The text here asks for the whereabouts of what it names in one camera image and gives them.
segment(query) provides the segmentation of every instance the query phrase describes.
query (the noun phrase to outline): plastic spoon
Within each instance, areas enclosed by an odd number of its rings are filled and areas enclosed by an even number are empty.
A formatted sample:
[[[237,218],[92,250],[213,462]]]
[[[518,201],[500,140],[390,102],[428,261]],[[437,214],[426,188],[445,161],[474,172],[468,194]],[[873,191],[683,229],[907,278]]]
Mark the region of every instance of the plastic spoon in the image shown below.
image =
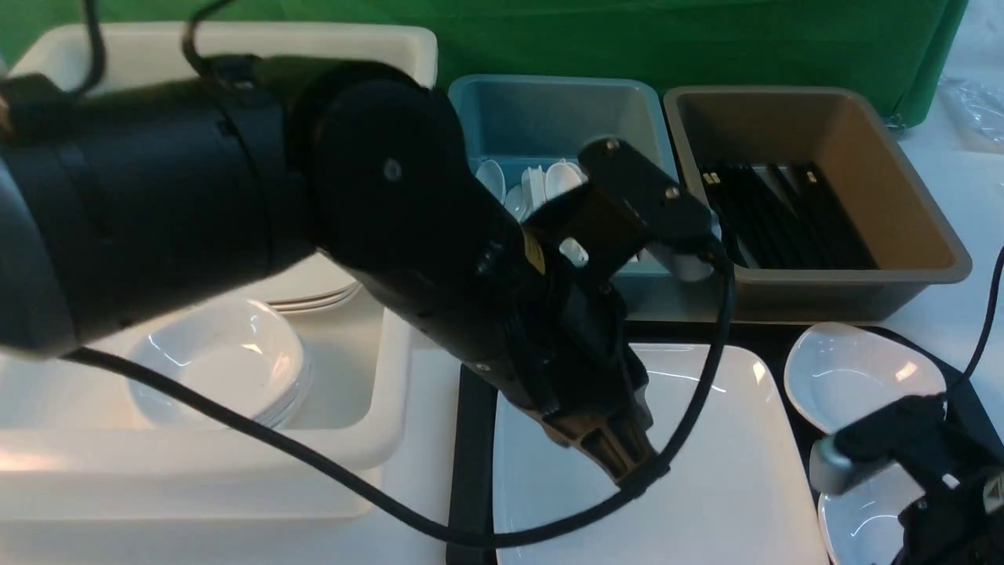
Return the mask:
[[[558,162],[548,167],[544,176],[545,200],[553,200],[582,184],[580,172],[575,169],[565,162]]]
[[[581,179],[582,182],[585,182],[585,180],[586,180],[585,179],[585,173],[582,172],[582,168],[581,167],[579,167],[578,165],[572,163],[571,161],[565,161],[564,159],[558,161],[558,163],[564,163],[564,164],[568,165],[569,167],[571,167],[572,170],[574,170],[576,173],[578,173],[578,178]]]
[[[523,194],[530,195],[530,211],[544,205],[544,170],[541,167],[530,167],[523,171]]]
[[[516,218],[516,221],[523,221],[530,211],[530,203],[527,202],[527,193],[523,191],[523,185],[517,184],[509,189],[505,195],[505,209]]]
[[[505,200],[505,173],[497,162],[491,159],[485,161],[478,167],[478,172],[474,176],[499,202]]]

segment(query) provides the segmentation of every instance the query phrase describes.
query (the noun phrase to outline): utensil bin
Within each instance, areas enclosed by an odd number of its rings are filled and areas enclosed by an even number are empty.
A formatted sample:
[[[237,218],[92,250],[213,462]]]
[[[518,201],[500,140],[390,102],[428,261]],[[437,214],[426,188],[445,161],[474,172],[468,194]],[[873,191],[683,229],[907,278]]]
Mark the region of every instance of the utensil bin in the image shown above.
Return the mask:
[[[507,188],[527,167],[544,170],[559,159],[577,163],[599,136],[625,139],[679,179],[659,94],[636,80],[473,74],[450,86],[460,116],[471,171],[486,159],[502,167]],[[629,311],[645,312],[676,285],[647,252],[613,278]]]
[[[872,270],[736,266],[747,320],[884,320],[972,260],[870,104],[841,88],[690,86],[664,97],[684,184],[702,165],[814,162],[873,255]]]

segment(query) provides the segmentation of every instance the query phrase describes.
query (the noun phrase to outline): white plastic tub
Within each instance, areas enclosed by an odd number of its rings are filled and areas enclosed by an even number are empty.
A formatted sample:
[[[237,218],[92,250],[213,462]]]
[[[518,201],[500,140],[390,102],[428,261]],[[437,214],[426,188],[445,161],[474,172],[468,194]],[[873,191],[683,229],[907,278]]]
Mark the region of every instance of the white plastic tub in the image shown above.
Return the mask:
[[[103,26],[102,89],[192,75],[180,23]],[[203,53],[371,58],[418,82],[436,79],[428,30],[345,24],[208,23]],[[80,26],[42,36],[13,73],[42,72],[62,87],[86,69]],[[287,436],[380,485],[404,428],[411,328],[365,292],[344,306],[289,318],[317,367]],[[116,353],[126,340],[100,347]],[[140,430],[126,381],[71,367],[0,359],[0,521],[179,518],[348,518],[370,505],[333,481],[231,431]],[[45,365],[64,364],[50,361]],[[34,378],[10,382],[10,374]]]
[[[107,72],[95,93],[194,76],[181,51],[182,22],[109,23],[101,26]],[[206,22],[196,45],[203,55],[251,53],[369,59],[394,65],[424,86],[436,83],[436,35],[421,27],[343,23]],[[42,35],[11,74],[42,72],[62,88],[83,78],[89,66],[83,26],[66,25]]]

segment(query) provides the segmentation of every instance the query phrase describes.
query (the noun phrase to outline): green backdrop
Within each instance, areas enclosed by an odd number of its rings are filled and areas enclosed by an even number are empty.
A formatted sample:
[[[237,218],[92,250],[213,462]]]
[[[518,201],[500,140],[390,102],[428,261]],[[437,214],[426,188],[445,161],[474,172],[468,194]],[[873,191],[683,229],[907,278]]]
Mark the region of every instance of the green backdrop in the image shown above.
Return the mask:
[[[205,0],[99,0],[106,21],[184,19]],[[240,0],[219,19],[428,27],[440,84],[472,72],[852,88],[912,125],[967,0]],[[79,21],[74,0],[0,0],[0,52]]]

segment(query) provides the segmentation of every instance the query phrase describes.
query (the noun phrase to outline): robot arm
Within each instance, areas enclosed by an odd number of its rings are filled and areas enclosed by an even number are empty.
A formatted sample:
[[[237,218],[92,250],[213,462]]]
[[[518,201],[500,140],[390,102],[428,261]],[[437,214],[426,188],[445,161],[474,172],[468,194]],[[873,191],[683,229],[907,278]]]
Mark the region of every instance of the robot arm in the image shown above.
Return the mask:
[[[904,509],[893,565],[1004,562],[1004,462],[944,420],[944,395],[908,396],[820,440],[812,486],[842,495],[894,462],[924,489]]]
[[[521,226],[471,174],[449,100],[401,71],[211,64],[76,102],[39,75],[0,82],[0,346],[63,355],[319,248],[614,482],[655,458],[609,279],[643,248],[724,265],[705,206],[600,139],[590,180]]]

